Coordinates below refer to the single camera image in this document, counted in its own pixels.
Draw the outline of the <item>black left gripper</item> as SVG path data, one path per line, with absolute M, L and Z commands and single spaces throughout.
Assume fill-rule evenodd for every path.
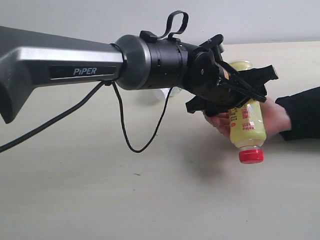
M 250 99 L 264 103 L 267 99 L 265 84 L 279 78 L 272 65 L 254 67 L 251 62 L 229 62 L 226 71 L 227 76 L 219 78 L 213 88 L 216 91 L 213 94 L 215 99 L 193 97 L 185 103 L 188 113 L 200 111 L 208 117 L 213 117 L 240 108 Z

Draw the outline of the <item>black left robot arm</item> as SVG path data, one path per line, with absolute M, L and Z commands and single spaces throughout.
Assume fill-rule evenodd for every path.
M 222 59 L 223 36 L 201 45 L 150 32 L 99 43 L 9 27 L 0 29 L 0 114 L 11 123 L 39 87 L 115 82 L 124 90 L 178 87 L 193 94 L 189 113 L 213 116 L 250 99 L 266 100 L 273 66 L 235 70 Z

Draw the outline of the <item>person's open hand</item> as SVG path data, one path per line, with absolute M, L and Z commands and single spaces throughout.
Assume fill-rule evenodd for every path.
M 268 138 L 292 129 L 291 120 L 285 108 L 275 103 L 271 98 L 267 98 L 266 102 L 260 103 L 260 109 Z M 216 128 L 220 134 L 228 139 L 230 138 L 231 128 L 227 112 L 219 113 L 215 116 L 208 116 L 203 112 L 203 115 L 205 120 Z

